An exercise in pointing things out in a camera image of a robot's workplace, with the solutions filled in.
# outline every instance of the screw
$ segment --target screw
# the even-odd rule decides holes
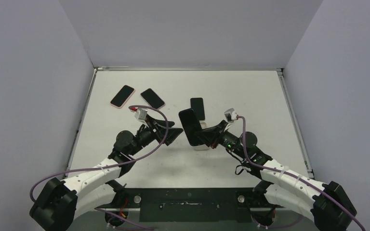
[[[141,197],[140,197],[140,196],[135,196],[135,197],[134,197],[134,202],[135,202],[136,204],[140,203],[140,202],[141,202]]]
[[[238,196],[238,201],[239,201],[240,203],[244,203],[244,202],[245,202],[245,197],[244,197],[244,196],[242,196],[242,195]]]

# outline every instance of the robotic arm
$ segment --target robotic arm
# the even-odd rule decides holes
[[[244,120],[237,116],[234,109],[225,112],[226,120],[206,129],[202,129],[199,122],[194,122],[197,119],[191,118],[195,114],[192,115],[190,110],[183,114],[187,115],[186,119],[181,118],[190,143],[203,143],[213,149],[220,145],[230,155],[241,158],[242,167],[262,180],[254,188],[256,197],[302,214],[314,221],[320,231],[345,231],[349,226],[351,216],[354,217],[357,211],[341,185],[334,181],[325,184],[290,170],[260,150],[256,146],[257,137],[251,132],[244,131],[242,136],[237,137],[227,131],[238,118]]]
[[[183,131],[172,128],[174,122],[152,118],[146,109],[134,110],[137,120],[143,123],[136,135],[126,130],[120,132],[111,154],[93,169],[82,169],[85,172],[74,177],[62,181],[53,178],[46,183],[29,212],[46,231],[65,231],[81,214],[110,203],[123,188],[114,179],[130,171],[136,161],[133,155],[154,140],[161,143],[165,134],[163,142],[168,146]]]

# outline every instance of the black smartphone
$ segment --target black smartphone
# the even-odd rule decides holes
[[[141,97],[153,108],[160,109],[165,105],[165,102],[151,88],[142,92]]]
[[[196,131],[202,131],[202,127],[197,119],[194,110],[192,108],[185,109],[179,112],[179,119],[181,120],[182,127],[186,138],[191,146],[199,146],[204,143],[195,136]]]
[[[205,109],[202,98],[191,98],[191,108],[194,110],[199,121],[205,121]]]
[[[111,105],[115,106],[116,108],[122,108],[132,94],[134,94],[134,92],[134,88],[124,85],[117,95],[111,100]]]

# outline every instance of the gray wall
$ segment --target gray wall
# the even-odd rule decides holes
[[[92,74],[58,0],[0,0],[0,231],[38,230],[29,189],[66,167]]]
[[[284,67],[322,0],[60,0],[95,66]]]
[[[316,178],[342,184],[370,230],[370,0],[324,0],[285,76]]]

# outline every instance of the white table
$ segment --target white table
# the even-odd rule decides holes
[[[122,108],[110,100],[123,85],[136,89]],[[112,150],[122,130],[135,134],[140,122],[129,105],[146,102],[140,93],[152,88],[166,103],[161,111],[182,127],[178,112],[190,107],[189,99],[202,97],[208,127],[224,119],[224,111],[235,108],[247,120],[247,131],[258,137],[258,147],[290,169],[308,176],[304,156],[276,71],[99,71],[95,77],[70,169],[92,167]],[[155,118],[159,114],[150,112]],[[239,136],[242,122],[230,132]],[[136,154],[137,158],[157,145],[154,141]],[[118,179],[127,188],[223,188],[254,187],[259,179],[244,172],[234,174],[238,162],[219,146],[194,151],[182,133],[169,147],[135,163]]]

